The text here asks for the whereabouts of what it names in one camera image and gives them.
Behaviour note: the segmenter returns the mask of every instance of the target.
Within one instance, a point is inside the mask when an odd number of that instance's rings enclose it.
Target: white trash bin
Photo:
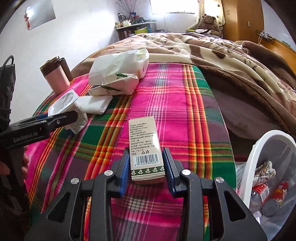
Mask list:
[[[238,193],[247,207],[250,204],[255,169],[266,160],[272,162],[272,168],[276,171],[276,175],[268,182],[272,187],[270,193],[274,192],[280,181],[289,182],[288,195],[278,214],[270,219],[262,216],[261,219],[261,226],[268,240],[272,240],[281,230],[296,204],[296,143],[294,139],[282,131],[272,130],[265,133],[253,145]]]

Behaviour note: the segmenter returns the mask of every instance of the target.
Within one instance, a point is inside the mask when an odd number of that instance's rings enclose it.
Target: plastic bottle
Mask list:
[[[253,187],[251,192],[251,199],[250,199],[250,211],[254,213],[259,211],[262,204],[266,200],[269,195],[270,186],[268,184],[261,184],[259,186]]]
[[[279,183],[275,192],[271,195],[271,197],[265,202],[262,207],[262,214],[271,218],[279,211],[281,204],[283,203],[285,196],[288,191],[289,184],[287,181],[282,181]]]

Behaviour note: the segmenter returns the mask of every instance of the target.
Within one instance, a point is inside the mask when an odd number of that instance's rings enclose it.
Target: white wall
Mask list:
[[[118,12],[122,12],[127,18],[129,14],[120,6],[117,6]],[[152,14],[149,0],[138,0],[135,12],[144,19],[156,20],[156,29],[164,29],[174,33],[185,33],[186,29],[195,23],[196,15],[187,13],[166,13]]]
[[[72,69],[88,55],[118,41],[115,2],[109,0],[52,0],[56,19],[28,31],[26,7],[40,0],[27,0],[0,34],[0,65],[15,57],[16,84],[11,103],[11,122],[30,117],[51,88],[39,67],[59,55]]]
[[[261,0],[261,3],[264,17],[264,31],[279,41],[285,41],[296,51],[296,44],[279,16],[264,0]]]

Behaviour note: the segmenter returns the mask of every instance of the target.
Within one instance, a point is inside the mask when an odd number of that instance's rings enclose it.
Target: person's hand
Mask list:
[[[28,177],[28,163],[29,163],[29,157],[26,153],[24,153],[24,163],[22,166],[22,177],[23,179],[26,179]],[[7,176],[10,174],[9,168],[0,161],[0,175]]]

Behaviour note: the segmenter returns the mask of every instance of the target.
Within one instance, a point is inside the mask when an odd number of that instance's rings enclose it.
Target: wooden wardrobe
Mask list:
[[[225,24],[223,38],[231,41],[258,41],[257,33],[264,30],[260,0],[222,0]]]

